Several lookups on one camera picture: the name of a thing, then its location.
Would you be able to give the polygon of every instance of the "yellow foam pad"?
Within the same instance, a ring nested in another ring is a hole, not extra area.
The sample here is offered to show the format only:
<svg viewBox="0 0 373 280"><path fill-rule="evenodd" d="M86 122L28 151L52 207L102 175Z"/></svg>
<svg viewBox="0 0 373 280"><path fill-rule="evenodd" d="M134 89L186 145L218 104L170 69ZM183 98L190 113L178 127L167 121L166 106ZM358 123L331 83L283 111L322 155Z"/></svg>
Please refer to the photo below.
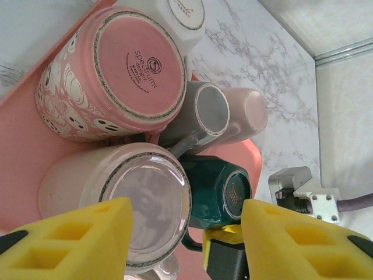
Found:
<svg viewBox="0 0 373 280"><path fill-rule="evenodd" d="M123 280L131 240L129 198L40 220L0 255L1 280Z"/></svg>
<svg viewBox="0 0 373 280"><path fill-rule="evenodd" d="M252 280L373 279L373 259L347 239L368 238L352 230L252 199L241 227Z"/></svg>

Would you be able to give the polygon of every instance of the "pink mug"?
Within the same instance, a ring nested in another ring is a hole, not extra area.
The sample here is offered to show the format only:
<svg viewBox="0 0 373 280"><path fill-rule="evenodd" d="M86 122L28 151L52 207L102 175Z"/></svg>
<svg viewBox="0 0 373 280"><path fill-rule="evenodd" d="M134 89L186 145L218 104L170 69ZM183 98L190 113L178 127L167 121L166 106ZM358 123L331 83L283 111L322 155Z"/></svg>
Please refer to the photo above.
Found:
<svg viewBox="0 0 373 280"><path fill-rule="evenodd" d="M36 104L54 132L75 142L145 132L156 143L181 108L185 80L184 60L158 23L110 7L91 15L47 66Z"/></svg>

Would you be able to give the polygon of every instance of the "metal bracket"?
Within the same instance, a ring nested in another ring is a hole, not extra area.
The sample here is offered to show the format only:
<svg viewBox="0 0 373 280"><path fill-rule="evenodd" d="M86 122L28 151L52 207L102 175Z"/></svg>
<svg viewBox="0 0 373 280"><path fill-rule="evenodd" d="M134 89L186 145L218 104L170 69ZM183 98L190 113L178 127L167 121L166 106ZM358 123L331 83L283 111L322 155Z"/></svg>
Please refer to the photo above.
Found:
<svg viewBox="0 0 373 280"><path fill-rule="evenodd" d="M306 167L292 167L281 169L271 175L268 185L272 202L277 205L280 190L292 188L293 196L307 199L311 202L312 213L317 219L339 223L340 213L337 208L337 200L340 193L337 188L322 188L319 180L312 178L311 170Z"/></svg>

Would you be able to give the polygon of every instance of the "mug handle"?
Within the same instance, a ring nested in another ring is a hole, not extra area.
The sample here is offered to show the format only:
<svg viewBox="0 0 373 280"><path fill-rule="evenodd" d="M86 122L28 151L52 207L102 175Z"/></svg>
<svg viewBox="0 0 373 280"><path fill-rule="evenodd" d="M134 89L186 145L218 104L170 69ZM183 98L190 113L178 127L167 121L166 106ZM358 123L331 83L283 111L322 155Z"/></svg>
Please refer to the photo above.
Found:
<svg viewBox="0 0 373 280"><path fill-rule="evenodd" d="M202 243L198 243L193 240L193 238L189 234L189 229L186 229L185 235L181 240L181 243L187 248L188 250L195 251L195 252L202 252Z"/></svg>
<svg viewBox="0 0 373 280"><path fill-rule="evenodd" d="M175 158L180 158L186 151L195 147L195 145L203 138L202 134L194 132L182 138L179 142L174 145L169 152L172 153Z"/></svg>
<svg viewBox="0 0 373 280"><path fill-rule="evenodd" d="M167 125L159 128L157 130L144 132L145 141L148 142L148 143L151 143L151 144L158 145L159 137L161 136L162 131L164 131L166 127L167 127Z"/></svg>

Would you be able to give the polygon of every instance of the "marble countertop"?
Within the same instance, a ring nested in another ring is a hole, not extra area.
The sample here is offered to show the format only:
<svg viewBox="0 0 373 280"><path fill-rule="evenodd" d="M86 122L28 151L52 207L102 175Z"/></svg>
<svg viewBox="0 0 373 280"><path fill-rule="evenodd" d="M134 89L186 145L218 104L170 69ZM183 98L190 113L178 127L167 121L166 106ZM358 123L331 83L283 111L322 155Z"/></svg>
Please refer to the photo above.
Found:
<svg viewBox="0 0 373 280"><path fill-rule="evenodd" d="M3 0L0 98L92 5L90 0ZM203 0L206 35L191 53L194 72L221 87L254 88L269 109L254 138L263 170L256 197L270 201L268 177L308 166L319 177L314 60L257 0Z"/></svg>

